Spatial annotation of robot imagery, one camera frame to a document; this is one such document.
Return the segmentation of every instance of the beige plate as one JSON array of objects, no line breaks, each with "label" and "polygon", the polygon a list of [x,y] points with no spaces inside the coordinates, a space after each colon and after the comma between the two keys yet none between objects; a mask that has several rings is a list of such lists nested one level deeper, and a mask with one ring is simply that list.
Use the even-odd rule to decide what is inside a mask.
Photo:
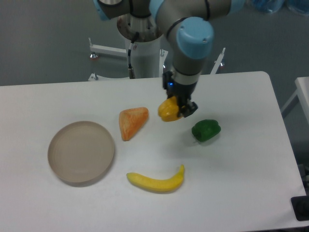
[{"label": "beige plate", "polygon": [[67,182],[90,181],[109,167],[114,156],[111,134],[94,122],[75,122],[62,128],[48,148],[48,162]]}]

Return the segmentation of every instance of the white table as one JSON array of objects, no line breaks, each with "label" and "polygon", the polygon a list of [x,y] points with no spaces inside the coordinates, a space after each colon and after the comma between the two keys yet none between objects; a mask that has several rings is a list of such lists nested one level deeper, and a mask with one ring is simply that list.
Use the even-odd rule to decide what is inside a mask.
[{"label": "white table", "polygon": [[[264,72],[202,76],[192,116],[165,123],[161,78],[0,87],[1,232],[240,232],[301,227],[290,198],[305,195],[283,119]],[[145,106],[150,119],[129,142],[120,111]],[[199,144],[191,127],[216,119],[219,136]],[[116,153],[107,175],[75,188],[51,171],[55,133],[80,120],[105,126]],[[132,186],[126,173],[168,178],[171,194]]]},{"label": "white table", "polygon": [[294,109],[296,104],[300,102],[309,123],[309,77],[299,77],[295,80],[295,84],[297,90],[281,108],[282,116],[285,118]]}]

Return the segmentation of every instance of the toy banana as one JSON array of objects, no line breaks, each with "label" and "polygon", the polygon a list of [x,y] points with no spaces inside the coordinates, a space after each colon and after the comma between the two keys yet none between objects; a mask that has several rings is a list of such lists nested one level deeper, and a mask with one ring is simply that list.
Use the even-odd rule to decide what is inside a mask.
[{"label": "toy banana", "polygon": [[127,173],[129,182],[142,189],[155,192],[169,192],[177,189],[183,183],[184,166],[181,165],[177,174],[166,180],[152,179],[138,173]]}]

